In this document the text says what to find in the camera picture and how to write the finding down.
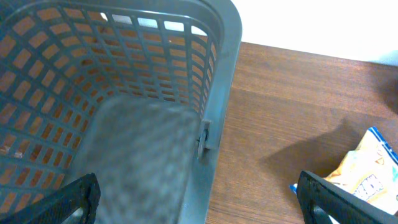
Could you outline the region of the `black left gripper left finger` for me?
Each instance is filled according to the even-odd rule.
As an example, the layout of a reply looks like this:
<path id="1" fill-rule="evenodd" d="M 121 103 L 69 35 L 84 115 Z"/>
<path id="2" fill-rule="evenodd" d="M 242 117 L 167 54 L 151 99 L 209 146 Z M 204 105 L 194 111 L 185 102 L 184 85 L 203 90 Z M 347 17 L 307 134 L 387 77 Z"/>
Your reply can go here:
<path id="1" fill-rule="evenodd" d="M 1 219 L 1 223 L 82 223 L 96 220 L 101 191 L 94 173 L 64 186 L 55 193 Z"/>

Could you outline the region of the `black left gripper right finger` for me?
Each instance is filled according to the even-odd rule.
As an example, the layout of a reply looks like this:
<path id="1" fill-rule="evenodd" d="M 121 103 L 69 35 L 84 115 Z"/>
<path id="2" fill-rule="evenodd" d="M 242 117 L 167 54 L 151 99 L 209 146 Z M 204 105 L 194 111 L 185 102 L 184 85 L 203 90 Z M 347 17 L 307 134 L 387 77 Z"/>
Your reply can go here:
<path id="1" fill-rule="evenodd" d="M 397 224 L 390 215 L 309 171 L 301 171 L 297 198 L 306 224 Z"/>

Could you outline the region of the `yellow snack bag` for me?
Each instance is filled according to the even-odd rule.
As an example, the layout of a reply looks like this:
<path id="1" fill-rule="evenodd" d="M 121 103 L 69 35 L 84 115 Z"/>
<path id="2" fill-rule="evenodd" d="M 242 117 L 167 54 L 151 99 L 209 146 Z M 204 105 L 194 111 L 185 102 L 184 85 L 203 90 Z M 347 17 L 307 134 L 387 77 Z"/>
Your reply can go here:
<path id="1" fill-rule="evenodd" d="M 397 215 L 397 154 L 374 126 L 325 180 L 390 215 Z"/>

